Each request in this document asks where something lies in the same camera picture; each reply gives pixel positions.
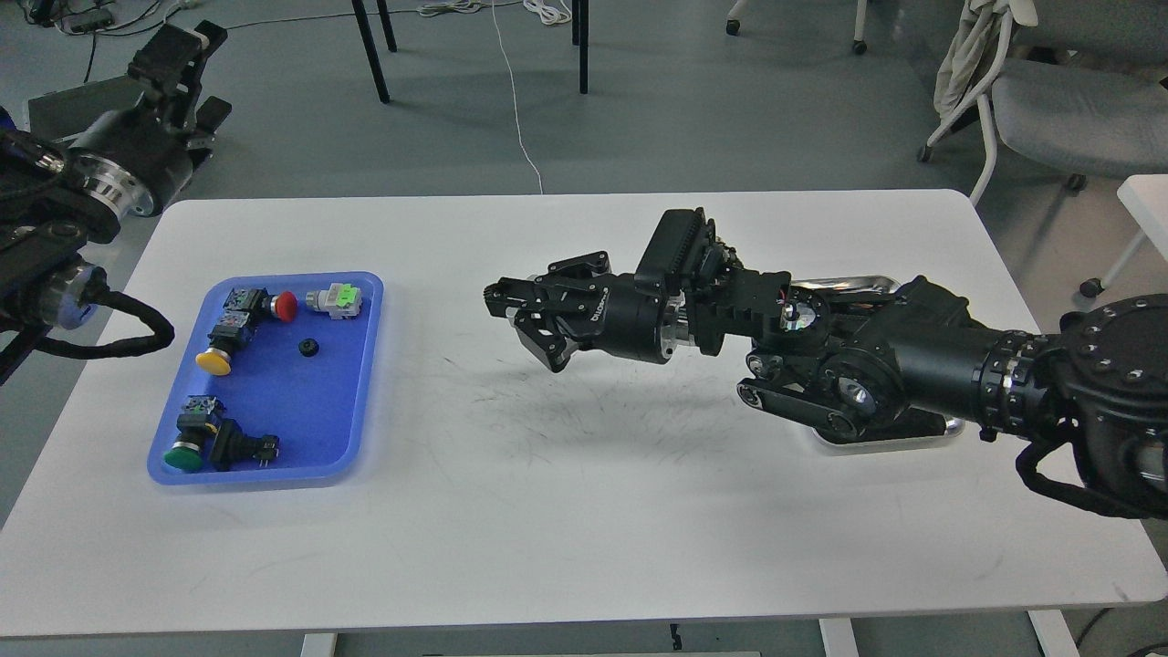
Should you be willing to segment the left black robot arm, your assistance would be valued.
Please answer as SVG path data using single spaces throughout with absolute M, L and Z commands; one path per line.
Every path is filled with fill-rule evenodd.
M 13 334 L 4 379 L 34 350 L 99 360 L 146 355 L 174 340 L 162 313 L 110 288 L 103 267 L 79 249 L 111 242 L 128 215 L 158 216 L 213 154 L 231 105 L 201 99 L 201 78 L 225 39 L 209 21 L 192 30 L 160 26 L 128 65 L 141 88 L 133 108 L 100 115 L 69 146 L 4 127 L 1 314 Z M 151 334 L 98 346 L 50 337 L 51 328 L 79 328 L 96 307 L 133 316 Z

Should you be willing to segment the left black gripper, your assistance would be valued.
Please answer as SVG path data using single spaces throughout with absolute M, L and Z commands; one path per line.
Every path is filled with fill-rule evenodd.
M 164 25 L 128 64 L 130 78 L 142 85 L 139 108 L 100 115 L 69 146 L 79 191 L 105 205 L 118 219 L 155 217 L 192 180 L 193 171 L 213 157 L 215 137 L 232 111 L 230 101 L 209 97 L 199 108 L 208 58 L 228 39 L 213 22 L 194 29 Z M 164 124 L 193 124 L 172 133 Z

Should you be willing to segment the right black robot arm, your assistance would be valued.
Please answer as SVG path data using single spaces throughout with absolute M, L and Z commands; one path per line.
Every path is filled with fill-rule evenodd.
M 926 277 L 794 282 L 743 267 L 704 210 L 663 213 L 634 274 L 596 251 L 485 288 L 485 307 L 551 371 L 575 352 L 666 364 L 682 345 L 746 337 L 748 407 L 836 445 L 968 421 L 1015 435 L 1035 495 L 1110 518 L 1164 519 L 1164 295 L 1063 317 L 1056 334 L 997 331 Z

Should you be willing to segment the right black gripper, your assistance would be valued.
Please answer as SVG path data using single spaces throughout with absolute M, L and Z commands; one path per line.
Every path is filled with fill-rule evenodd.
M 610 275 L 606 251 L 552 262 L 533 279 L 484 288 L 485 307 L 510 324 L 547 369 L 576 352 L 666 364 L 688 343 L 717 355 L 726 334 L 762 343 L 780 332 L 791 275 L 741 262 L 702 208 L 663 213 L 634 274 Z

